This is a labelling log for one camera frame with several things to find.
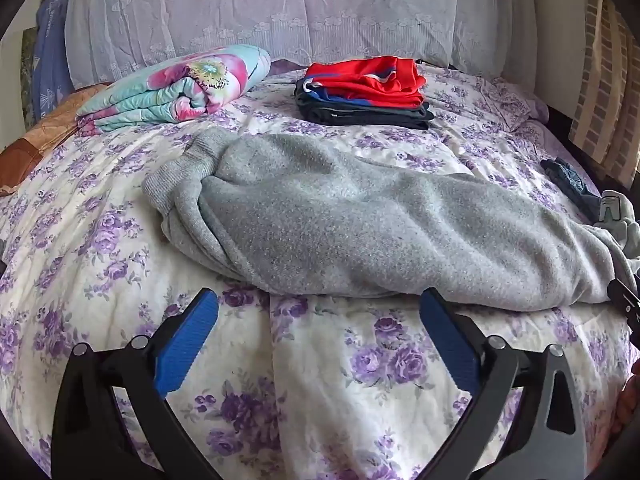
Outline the floral folded quilt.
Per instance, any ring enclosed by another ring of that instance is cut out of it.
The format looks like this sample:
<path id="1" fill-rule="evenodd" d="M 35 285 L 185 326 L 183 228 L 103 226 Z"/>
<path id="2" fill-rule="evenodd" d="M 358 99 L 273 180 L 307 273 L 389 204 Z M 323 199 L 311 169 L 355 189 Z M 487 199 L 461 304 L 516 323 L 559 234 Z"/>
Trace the floral folded quilt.
<path id="1" fill-rule="evenodd" d="M 214 114 L 262 82 L 270 65 L 264 49 L 236 44 L 142 68 L 85 102 L 76 114 L 78 133 L 95 136 Z"/>

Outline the grey sweatpants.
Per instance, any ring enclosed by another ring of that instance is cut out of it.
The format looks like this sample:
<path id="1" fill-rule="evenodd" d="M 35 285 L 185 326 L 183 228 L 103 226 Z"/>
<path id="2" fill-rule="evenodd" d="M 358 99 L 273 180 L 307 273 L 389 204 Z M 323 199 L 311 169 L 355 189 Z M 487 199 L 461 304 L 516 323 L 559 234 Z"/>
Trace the grey sweatpants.
<path id="1" fill-rule="evenodd" d="M 213 128 L 144 180 L 169 243 L 278 295 L 437 290 L 457 304 L 602 304 L 639 263 L 611 233 L 468 174 L 357 157 L 326 141 Z"/>

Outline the dark folded clothes stack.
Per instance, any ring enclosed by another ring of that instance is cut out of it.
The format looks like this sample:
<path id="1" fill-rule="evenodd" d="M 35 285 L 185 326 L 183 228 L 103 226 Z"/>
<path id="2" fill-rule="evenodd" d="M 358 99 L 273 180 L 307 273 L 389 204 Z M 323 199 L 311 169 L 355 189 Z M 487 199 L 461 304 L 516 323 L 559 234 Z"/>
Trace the dark folded clothes stack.
<path id="1" fill-rule="evenodd" d="M 417 108 L 389 108 L 327 100 L 321 99 L 316 90 L 307 90 L 305 84 L 303 79 L 296 82 L 294 100 L 307 122 L 327 126 L 397 126 L 427 130 L 435 119 L 427 103 Z"/>

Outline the checkered beige curtain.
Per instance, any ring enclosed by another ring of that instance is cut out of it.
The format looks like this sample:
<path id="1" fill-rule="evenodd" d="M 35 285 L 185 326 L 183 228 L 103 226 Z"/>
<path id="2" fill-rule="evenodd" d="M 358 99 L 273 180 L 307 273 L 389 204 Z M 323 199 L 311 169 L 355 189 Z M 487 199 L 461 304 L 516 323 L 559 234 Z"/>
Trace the checkered beige curtain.
<path id="1" fill-rule="evenodd" d="M 586 50 L 570 140 L 630 188 L 639 170 L 639 44 L 613 0 L 586 0 Z"/>

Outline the red folded shorts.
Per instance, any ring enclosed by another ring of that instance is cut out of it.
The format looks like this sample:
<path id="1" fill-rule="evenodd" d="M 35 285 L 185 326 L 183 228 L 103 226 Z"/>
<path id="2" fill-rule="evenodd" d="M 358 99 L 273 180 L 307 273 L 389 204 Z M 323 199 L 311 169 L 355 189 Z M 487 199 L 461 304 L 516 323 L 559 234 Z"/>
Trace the red folded shorts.
<path id="1" fill-rule="evenodd" d="M 388 108 L 418 108 L 426 80 L 411 58 L 378 56 L 333 64 L 312 64 L 302 91 L 322 102 Z"/>

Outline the lavender lace headboard cover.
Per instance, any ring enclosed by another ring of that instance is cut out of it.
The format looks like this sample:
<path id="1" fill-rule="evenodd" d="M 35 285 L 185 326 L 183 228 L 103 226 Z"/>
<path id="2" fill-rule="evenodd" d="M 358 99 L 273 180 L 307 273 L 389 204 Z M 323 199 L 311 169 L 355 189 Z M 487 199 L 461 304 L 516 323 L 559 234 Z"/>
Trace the lavender lace headboard cover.
<path id="1" fill-rule="evenodd" d="M 228 44 L 301 66 L 422 58 L 525 89 L 537 68 L 534 0 L 68 0 L 65 40 L 79 88 Z"/>

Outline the purple floral bedspread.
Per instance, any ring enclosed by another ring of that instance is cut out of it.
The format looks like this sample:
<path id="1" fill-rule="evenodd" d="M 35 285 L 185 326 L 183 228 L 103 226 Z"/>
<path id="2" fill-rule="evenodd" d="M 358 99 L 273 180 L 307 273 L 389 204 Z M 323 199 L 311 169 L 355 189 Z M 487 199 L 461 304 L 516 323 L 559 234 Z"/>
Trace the purple floral bedspread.
<path id="1" fill-rule="evenodd" d="M 141 185 L 210 127 L 308 136 L 430 174 L 463 172 L 565 218 L 582 213 L 544 174 L 565 150 L 538 99 L 500 79 L 423 66 L 431 128 L 325 127 L 300 118 L 296 73 L 266 79 L 193 122 L 70 136 L 1 201 L 1 411 L 18 448 L 51 467 L 70 350 L 149 335 L 208 287 L 220 315 L 168 400 L 228 479 L 413 479 L 469 403 L 411 298 L 276 297 L 169 246 Z"/>

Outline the brown orange pillow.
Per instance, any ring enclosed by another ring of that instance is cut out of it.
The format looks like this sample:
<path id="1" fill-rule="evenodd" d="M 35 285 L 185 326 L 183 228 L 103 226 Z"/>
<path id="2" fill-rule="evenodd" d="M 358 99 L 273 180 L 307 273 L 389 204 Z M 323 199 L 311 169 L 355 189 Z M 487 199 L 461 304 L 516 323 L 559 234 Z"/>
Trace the brown orange pillow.
<path id="1" fill-rule="evenodd" d="M 47 154 L 77 131 L 76 113 L 79 107 L 105 88 L 106 84 L 95 84 L 72 93 L 53 112 L 1 152 L 1 196 L 15 193 Z"/>

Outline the blue jeans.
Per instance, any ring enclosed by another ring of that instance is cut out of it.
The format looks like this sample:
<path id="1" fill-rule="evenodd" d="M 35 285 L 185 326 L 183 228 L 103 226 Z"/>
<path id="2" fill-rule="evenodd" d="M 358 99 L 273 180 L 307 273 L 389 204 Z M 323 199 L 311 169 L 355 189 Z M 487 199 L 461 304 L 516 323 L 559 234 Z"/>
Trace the blue jeans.
<path id="1" fill-rule="evenodd" d="M 557 157 L 543 159 L 540 166 L 547 177 L 591 223 L 599 220 L 600 196 L 590 191 L 582 177 L 568 162 Z"/>

